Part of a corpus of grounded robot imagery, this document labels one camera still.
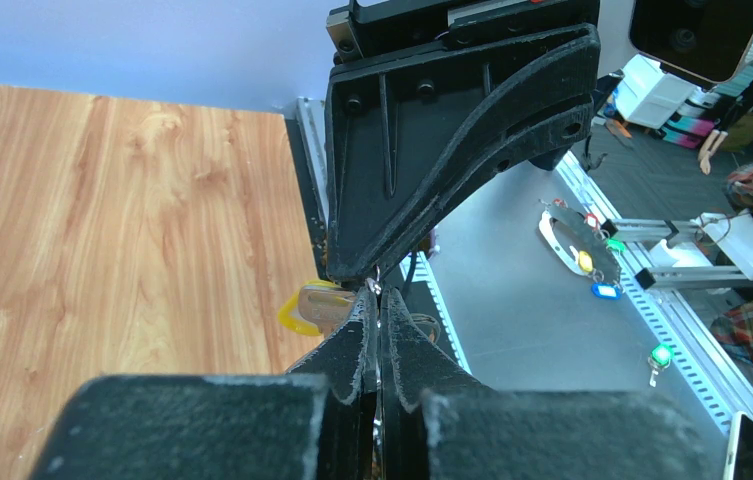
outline screw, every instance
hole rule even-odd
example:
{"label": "screw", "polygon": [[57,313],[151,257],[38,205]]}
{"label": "screw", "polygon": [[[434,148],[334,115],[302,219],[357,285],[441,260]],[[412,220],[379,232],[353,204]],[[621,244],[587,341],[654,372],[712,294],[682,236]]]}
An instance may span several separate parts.
{"label": "screw", "polygon": [[524,27],[522,25],[518,25],[517,21],[515,20],[511,20],[506,28],[511,33],[520,33],[524,30]]}
{"label": "screw", "polygon": [[697,46],[697,35],[687,28],[677,28],[670,36],[670,46],[679,53],[688,53]]}
{"label": "screw", "polygon": [[350,53],[353,50],[355,50],[355,45],[352,44],[352,41],[345,38],[341,40],[340,42],[338,42],[338,50],[344,53]]}
{"label": "screw", "polygon": [[471,40],[472,39],[468,37],[466,33],[459,33],[456,35],[456,42],[458,42],[459,45],[469,45]]}
{"label": "screw", "polygon": [[424,78],[417,84],[417,94],[421,97],[431,97],[435,94],[435,84],[432,80]]}
{"label": "screw", "polygon": [[352,94],[347,98],[347,111],[349,113],[358,113],[361,111],[361,97],[356,94]]}
{"label": "screw", "polygon": [[582,124],[578,122],[571,123],[564,129],[564,134],[566,137],[570,137],[572,135],[576,135],[579,133],[579,131],[582,130]]}

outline white wall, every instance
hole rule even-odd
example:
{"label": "white wall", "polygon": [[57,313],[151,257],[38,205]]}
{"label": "white wall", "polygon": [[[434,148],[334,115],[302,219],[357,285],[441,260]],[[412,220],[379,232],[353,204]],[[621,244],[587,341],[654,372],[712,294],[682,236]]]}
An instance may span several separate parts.
{"label": "white wall", "polygon": [[0,0],[0,83],[280,111],[325,96],[345,3]]}

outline wood grain surface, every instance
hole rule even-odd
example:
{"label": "wood grain surface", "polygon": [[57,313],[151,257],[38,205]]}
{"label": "wood grain surface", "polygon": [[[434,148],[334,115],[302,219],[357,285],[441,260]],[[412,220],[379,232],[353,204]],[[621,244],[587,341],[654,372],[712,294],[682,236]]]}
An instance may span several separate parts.
{"label": "wood grain surface", "polygon": [[0,479],[92,377],[282,372],[312,278],[281,116],[0,86]]}

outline black 3d-printed bracket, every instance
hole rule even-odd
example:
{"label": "black 3d-printed bracket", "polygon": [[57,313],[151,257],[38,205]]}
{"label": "black 3d-printed bracket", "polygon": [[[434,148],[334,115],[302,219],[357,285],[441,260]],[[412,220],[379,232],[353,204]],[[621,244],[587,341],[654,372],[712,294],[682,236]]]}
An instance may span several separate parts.
{"label": "black 3d-printed bracket", "polygon": [[339,54],[352,38],[357,58],[332,70],[326,101],[327,273],[352,284],[393,268],[497,173],[554,168],[589,132],[600,52],[597,1],[520,2],[419,44],[399,29],[390,48],[404,48],[388,52],[356,21],[378,6],[348,12]]}

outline metal table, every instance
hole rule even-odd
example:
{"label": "metal table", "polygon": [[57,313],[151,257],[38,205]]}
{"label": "metal table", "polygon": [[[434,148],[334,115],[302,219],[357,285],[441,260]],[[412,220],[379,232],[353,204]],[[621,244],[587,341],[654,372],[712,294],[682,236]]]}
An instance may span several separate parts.
{"label": "metal table", "polygon": [[[326,168],[322,102],[300,99],[297,119],[319,184]],[[324,218],[326,197],[319,188],[316,194]],[[677,291],[648,293],[634,281],[653,266],[642,245],[627,243],[619,258],[624,297],[594,297],[590,281],[569,272],[538,232],[539,200],[554,198],[601,221],[620,218],[568,153],[555,172],[523,163],[493,179],[441,222],[441,253],[428,262],[420,255],[415,281],[427,282],[459,364],[503,390],[665,396],[687,412],[713,465],[710,477],[719,478],[732,414],[753,418],[752,387]],[[675,360],[653,389],[646,359],[660,342],[674,349]]]}

